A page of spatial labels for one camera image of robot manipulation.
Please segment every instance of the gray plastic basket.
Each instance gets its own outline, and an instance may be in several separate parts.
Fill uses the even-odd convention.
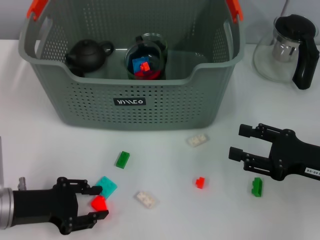
[[[77,77],[65,65],[80,40],[112,41],[121,51],[144,33],[168,42],[167,80],[129,80],[117,54],[107,61],[109,79]],[[67,124],[178,130],[213,122],[244,45],[242,22],[226,0],[49,0],[39,16],[26,19],[19,53]]]

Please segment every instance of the glass teapot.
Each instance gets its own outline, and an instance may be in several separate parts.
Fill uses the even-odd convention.
[[[318,28],[303,16],[276,18],[273,32],[254,51],[255,69],[269,80],[282,83],[292,80],[299,89],[308,89],[319,60],[314,39],[317,35]]]

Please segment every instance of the green lego brick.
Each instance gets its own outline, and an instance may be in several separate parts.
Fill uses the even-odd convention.
[[[252,182],[253,188],[251,190],[252,194],[257,198],[261,198],[262,196],[262,186],[263,182],[260,177],[255,177],[254,181]]]
[[[128,159],[130,157],[130,153],[127,153],[125,151],[123,151],[118,159],[118,161],[116,162],[116,166],[118,168],[121,168],[121,169],[124,169],[127,162],[128,162]]]

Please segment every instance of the teapot lid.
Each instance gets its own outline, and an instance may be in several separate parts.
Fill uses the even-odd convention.
[[[95,54],[101,47],[99,44],[90,39],[79,41],[73,48],[73,51],[78,56]]]
[[[317,28],[312,21],[296,14],[279,17],[274,26],[282,36],[296,42],[303,41],[305,35],[314,38],[317,33]]]

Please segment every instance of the white table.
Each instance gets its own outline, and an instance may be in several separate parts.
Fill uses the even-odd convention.
[[[252,67],[255,45],[247,45],[236,65],[218,116],[207,129],[127,132],[72,127],[57,116],[18,42],[0,41],[0,136],[4,182],[17,189],[49,189],[58,177],[107,176],[117,185],[108,198],[110,214],[93,229],[59,233],[51,223],[19,225],[0,231],[2,240],[318,240],[320,181],[290,175],[284,181],[243,170],[228,159],[230,146],[267,157],[271,144],[238,136],[240,124],[264,123],[296,131],[320,146],[320,72],[310,89],[261,79]],[[191,148],[198,133],[210,141]],[[121,151],[131,154],[125,169],[114,166]],[[204,189],[193,184],[209,180]],[[254,177],[264,180],[263,196],[251,194]],[[138,191],[157,197],[154,209],[134,199]],[[78,196],[80,214],[92,197]]]

